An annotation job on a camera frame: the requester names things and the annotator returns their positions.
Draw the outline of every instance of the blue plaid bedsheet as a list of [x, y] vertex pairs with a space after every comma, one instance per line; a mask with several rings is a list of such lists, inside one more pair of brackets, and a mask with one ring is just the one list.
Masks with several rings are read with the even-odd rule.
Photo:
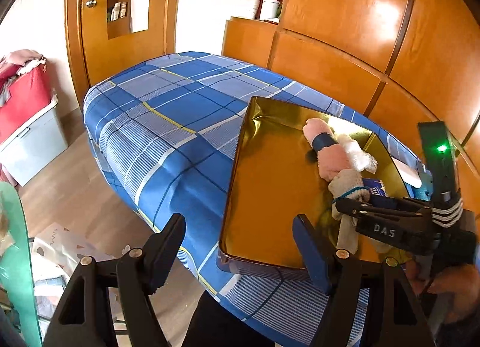
[[[322, 317], [324, 294], [310, 281], [230, 274], [215, 263], [237, 139], [252, 96], [366, 127], [390, 154], [424, 172], [398, 140], [342, 103], [264, 68], [208, 53], [170, 54], [129, 68], [92, 87], [83, 112], [100, 170], [132, 210], [156, 232], [173, 213], [185, 216], [178, 258], [212, 296], [280, 345], [304, 346]], [[361, 335], [367, 300], [362, 291], [350, 345]]]

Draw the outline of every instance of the black pants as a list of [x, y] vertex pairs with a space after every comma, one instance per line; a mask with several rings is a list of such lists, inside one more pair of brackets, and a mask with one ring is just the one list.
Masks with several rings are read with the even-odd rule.
[[193, 313], [182, 347], [274, 347], [267, 339], [236, 318], [203, 292]]

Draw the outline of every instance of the plastic wrapper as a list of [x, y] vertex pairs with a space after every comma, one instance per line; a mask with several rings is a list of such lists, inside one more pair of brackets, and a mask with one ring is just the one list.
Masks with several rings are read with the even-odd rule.
[[352, 139], [348, 134], [338, 134], [337, 142], [345, 149], [353, 168], [358, 172], [367, 170], [375, 174], [378, 165], [375, 157], [364, 152], [356, 140]]
[[0, 257], [3, 256], [9, 246], [15, 243], [8, 231], [8, 226], [7, 213], [3, 207], [3, 195], [0, 192]]

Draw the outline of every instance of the screw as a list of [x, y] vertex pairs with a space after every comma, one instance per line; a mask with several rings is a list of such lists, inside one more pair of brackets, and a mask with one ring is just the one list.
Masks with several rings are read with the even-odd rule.
[[337, 257], [340, 259], [346, 259], [350, 256], [350, 253], [346, 249], [339, 249], [337, 251]]
[[80, 264], [82, 266], [88, 266], [92, 262], [92, 257], [91, 256], [84, 256], [82, 260], [80, 260]]
[[390, 267], [397, 267], [397, 266], [398, 266], [397, 259], [395, 259], [395, 258], [387, 258], [387, 259], [385, 260], [385, 262], [386, 262], [387, 265], [390, 266]]
[[134, 248], [129, 252], [131, 258], [139, 258], [141, 257], [143, 251], [140, 248]]

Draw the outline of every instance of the storage box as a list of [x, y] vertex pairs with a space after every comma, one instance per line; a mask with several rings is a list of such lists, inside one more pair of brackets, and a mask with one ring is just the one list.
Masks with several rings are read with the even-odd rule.
[[[390, 155], [376, 134], [346, 120], [292, 103], [253, 97], [238, 138], [222, 231], [218, 267], [254, 276], [306, 279], [307, 271], [293, 240], [292, 222], [304, 213], [332, 244], [339, 222], [331, 217], [332, 195], [311, 159], [302, 128], [309, 118], [321, 118], [335, 132], [349, 134], [378, 161], [377, 172], [364, 177], [383, 181], [387, 194], [407, 196]], [[381, 261], [370, 241], [360, 236], [355, 256]], [[384, 256], [406, 260], [404, 251]]]
[[57, 96], [0, 145], [0, 162], [24, 186], [67, 148], [55, 106]]

